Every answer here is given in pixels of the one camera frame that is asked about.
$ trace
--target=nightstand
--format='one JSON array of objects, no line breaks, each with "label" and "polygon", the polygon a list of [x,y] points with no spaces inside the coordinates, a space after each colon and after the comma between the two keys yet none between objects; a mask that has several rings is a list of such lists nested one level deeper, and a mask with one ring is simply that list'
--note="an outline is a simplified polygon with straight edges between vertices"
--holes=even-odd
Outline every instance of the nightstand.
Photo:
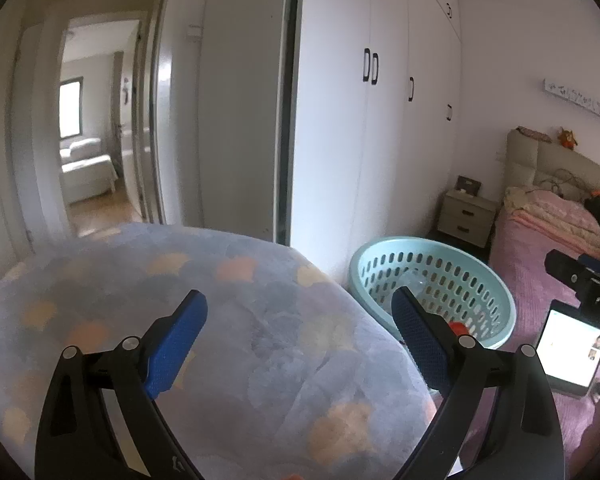
[{"label": "nightstand", "polygon": [[499,207],[497,202],[451,190],[445,195],[438,231],[484,248]]}]

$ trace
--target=white wardrobe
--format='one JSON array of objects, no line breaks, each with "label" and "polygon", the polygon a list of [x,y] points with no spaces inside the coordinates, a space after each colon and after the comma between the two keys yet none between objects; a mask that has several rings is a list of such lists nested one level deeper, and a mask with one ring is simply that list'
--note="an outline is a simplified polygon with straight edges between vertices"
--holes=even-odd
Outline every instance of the white wardrobe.
[{"label": "white wardrobe", "polygon": [[345,283],[361,245],[433,225],[459,117],[458,4],[303,0],[300,30],[289,242]]},{"label": "white wardrobe", "polygon": [[205,227],[285,242],[343,284],[361,245],[425,235],[450,179],[459,36],[457,0],[208,0]]}]

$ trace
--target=teal plastic basket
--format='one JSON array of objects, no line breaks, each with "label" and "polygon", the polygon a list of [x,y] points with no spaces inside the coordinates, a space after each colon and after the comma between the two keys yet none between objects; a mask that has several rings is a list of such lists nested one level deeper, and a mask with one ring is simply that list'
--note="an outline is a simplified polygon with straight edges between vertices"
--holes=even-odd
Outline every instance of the teal plastic basket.
[{"label": "teal plastic basket", "polygon": [[361,247],[349,266],[353,297],[396,339],[391,296],[400,277],[414,272],[427,285],[420,302],[447,322],[464,323],[485,348],[502,346],[516,324],[516,306],[503,281],[484,263],[456,248],[423,238],[384,238]]}]

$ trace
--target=red object in basket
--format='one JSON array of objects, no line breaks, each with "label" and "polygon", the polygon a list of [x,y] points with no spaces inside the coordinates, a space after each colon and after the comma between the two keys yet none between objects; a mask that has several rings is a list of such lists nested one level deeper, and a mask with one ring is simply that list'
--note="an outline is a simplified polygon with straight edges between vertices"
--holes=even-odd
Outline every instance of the red object in basket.
[{"label": "red object in basket", "polygon": [[469,331],[464,326],[464,323],[454,321],[453,323],[449,323],[449,326],[451,327],[451,330],[454,331],[454,334],[456,334],[458,337],[461,335],[470,335]]}]

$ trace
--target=white bed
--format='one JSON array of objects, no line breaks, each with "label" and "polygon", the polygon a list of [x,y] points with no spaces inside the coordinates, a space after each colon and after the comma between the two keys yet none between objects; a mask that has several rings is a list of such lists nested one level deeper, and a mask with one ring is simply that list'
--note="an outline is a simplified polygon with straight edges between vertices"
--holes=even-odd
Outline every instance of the white bed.
[{"label": "white bed", "polygon": [[111,157],[99,153],[100,139],[80,140],[60,150],[62,193],[67,204],[115,191],[118,176]]}]

